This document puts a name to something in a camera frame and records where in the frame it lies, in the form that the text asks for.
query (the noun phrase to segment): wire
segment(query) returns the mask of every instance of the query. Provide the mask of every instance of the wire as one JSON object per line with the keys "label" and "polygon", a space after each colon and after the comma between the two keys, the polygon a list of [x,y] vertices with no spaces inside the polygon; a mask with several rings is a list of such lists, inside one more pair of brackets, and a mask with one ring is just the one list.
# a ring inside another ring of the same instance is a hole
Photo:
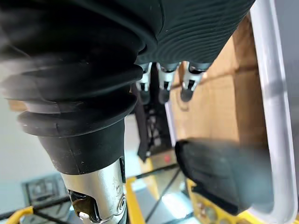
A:
{"label": "wire", "polygon": [[33,210],[33,214],[36,215],[36,216],[39,216],[39,217],[42,217],[42,218],[45,218],[49,221],[52,221],[52,222],[55,222],[55,223],[58,223],[58,224],[70,224],[68,222],[65,222],[65,221],[62,221],[62,220],[59,220],[57,218],[54,218],[52,216],[48,216],[40,211],[36,211],[36,210]]}
{"label": "wire", "polygon": [[177,163],[175,164],[171,164],[169,166],[166,166],[166,167],[161,167],[161,168],[158,168],[158,169],[155,169],[155,170],[152,170],[152,171],[149,171],[147,173],[143,173],[143,174],[139,174],[137,176],[135,176],[136,179],[141,179],[141,178],[145,178],[147,176],[150,176],[150,175],[156,175],[160,172],[165,172],[167,170],[170,170],[170,169],[174,169],[174,168],[177,168],[179,167]]}
{"label": "wire", "polygon": [[173,178],[169,181],[168,185],[166,186],[166,188],[164,189],[164,191],[162,192],[162,194],[160,195],[159,199],[156,201],[156,203],[154,204],[154,207],[151,209],[151,211],[149,212],[149,215],[146,217],[145,222],[147,223],[149,221],[149,219],[152,217],[152,215],[154,214],[155,210],[157,209],[158,205],[160,204],[162,197],[167,193],[168,189],[171,187],[171,185],[174,183],[174,181],[176,180],[176,178],[178,177],[178,174],[180,173],[180,169],[178,169],[175,173],[175,175],[173,176]]}
{"label": "wire", "polygon": [[186,215],[184,218],[174,219],[174,220],[171,220],[171,221],[169,221],[167,223],[164,223],[164,224],[179,224],[179,223],[185,221],[186,219],[192,218],[193,216],[194,216],[194,213],[191,212],[188,215]]}
{"label": "wire", "polygon": [[[47,202],[47,203],[44,203],[44,204],[40,204],[40,205],[34,206],[34,211],[37,211],[37,210],[40,210],[40,209],[45,209],[45,208],[52,207],[52,206],[54,206],[54,205],[58,205],[58,204],[65,203],[65,202],[69,202],[69,201],[70,201],[70,197],[69,197],[69,196],[66,196],[66,197],[63,197],[63,198],[60,198],[60,199],[57,199],[57,200],[53,200],[53,201],[50,201],[50,202]],[[9,217],[12,216],[16,211],[17,211],[17,210],[14,210],[14,211],[10,211],[10,212],[7,212],[7,213],[0,214],[0,220],[9,218]]]}

